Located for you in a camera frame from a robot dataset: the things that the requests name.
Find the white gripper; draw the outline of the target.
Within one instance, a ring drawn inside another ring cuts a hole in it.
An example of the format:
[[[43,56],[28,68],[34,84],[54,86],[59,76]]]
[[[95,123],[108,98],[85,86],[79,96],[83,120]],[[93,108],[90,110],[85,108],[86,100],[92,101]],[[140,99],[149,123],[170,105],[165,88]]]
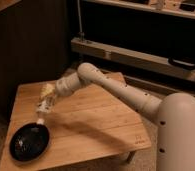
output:
[[[53,84],[45,84],[41,89],[40,98],[44,99],[56,92],[59,97],[67,97],[72,95],[79,88],[79,78],[76,73],[69,76],[62,77]],[[57,96],[50,96],[48,98],[48,109],[51,109],[57,101]]]

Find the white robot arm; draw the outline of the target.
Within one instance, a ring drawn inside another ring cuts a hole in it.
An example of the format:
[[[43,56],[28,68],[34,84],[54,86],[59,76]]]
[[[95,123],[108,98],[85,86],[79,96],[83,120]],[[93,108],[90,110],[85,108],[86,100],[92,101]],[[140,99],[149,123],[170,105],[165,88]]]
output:
[[[73,74],[41,91],[38,112],[48,113],[57,99],[95,84],[158,126],[156,171],[195,171],[195,97],[173,93],[159,99],[82,63]]]

